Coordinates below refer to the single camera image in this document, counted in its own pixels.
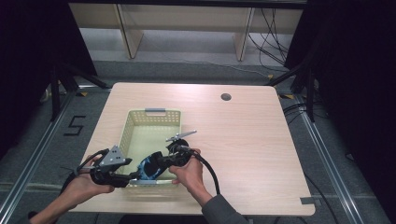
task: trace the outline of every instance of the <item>gray sleeve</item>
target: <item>gray sleeve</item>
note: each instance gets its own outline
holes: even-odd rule
[[[248,224],[220,194],[205,204],[202,213],[209,224]]]

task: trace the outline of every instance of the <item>yellow basket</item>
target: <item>yellow basket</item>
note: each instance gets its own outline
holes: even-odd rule
[[[181,131],[181,112],[175,109],[146,108],[128,112],[128,117],[121,135],[120,150],[132,162],[121,166],[118,174],[128,175],[137,170],[137,165],[148,155],[161,151],[168,155],[166,138],[175,136]],[[171,184],[175,175],[168,170],[157,180],[131,180],[130,186],[159,186]]]

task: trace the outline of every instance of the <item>left hand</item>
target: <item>left hand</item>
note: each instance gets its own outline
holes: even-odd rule
[[[88,162],[91,165],[98,158],[94,158]],[[95,184],[90,174],[81,174],[74,178],[66,187],[64,192],[60,195],[65,199],[66,204],[69,204],[70,209],[76,207],[78,204],[84,203],[93,196],[102,193],[110,193],[114,191],[114,187],[110,185]]]

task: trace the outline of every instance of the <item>metal rail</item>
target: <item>metal rail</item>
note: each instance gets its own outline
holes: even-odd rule
[[[37,147],[35,148],[32,157],[26,163],[20,177],[14,183],[14,186],[8,193],[8,196],[3,201],[0,208],[0,223],[8,223],[29,181],[35,174],[35,170],[37,169],[38,164],[41,162],[44,154],[46,153],[47,148],[49,147],[50,142],[59,127],[59,124],[62,122],[66,108],[70,105],[70,102],[72,101],[75,94],[76,93],[74,91],[70,91],[66,94],[58,116],[55,118],[54,121],[49,124],[49,127],[47,128],[46,132],[44,133]]]
[[[298,104],[302,104],[304,102],[300,95],[296,96],[296,101]],[[318,154],[323,162],[330,180],[332,181],[332,185],[334,186],[335,192],[341,201],[341,205],[343,205],[346,211],[346,215],[350,223],[364,223],[363,219],[361,218],[361,213],[359,212],[358,206],[349,192],[343,178],[338,172],[337,167],[332,160],[332,156],[330,155],[329,150],[326,148],[326,145],[320,136],[316,124],[311,122],[311,119],[306,113],[303,113],[303,121],[305,123],[306,129],[309,131],[309,134],[312,137],[312,140],[314,141],[314,144],[318,150]]]
[[[184,6],[184,7],[265,7],[303,9],[308,6],[328,6],[332,0],[308,3],[307,0],[67,0],[67,3],[122,5]]]

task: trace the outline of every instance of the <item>table top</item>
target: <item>table top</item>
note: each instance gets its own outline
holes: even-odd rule
[[[221,99],[223,93],[231,100]],[[272,87],[117,83],[84,158],[120,141],[127,113],[138,108],[175,108],[185,139],[200,148],[219,179],[221,194],[241,214],[310,216],[313,204],[276,91]],[[211,174],[204,182],[215,195]],[[184,186],[134,187],[98,195],[73,211],[134,214],[201,214]]]

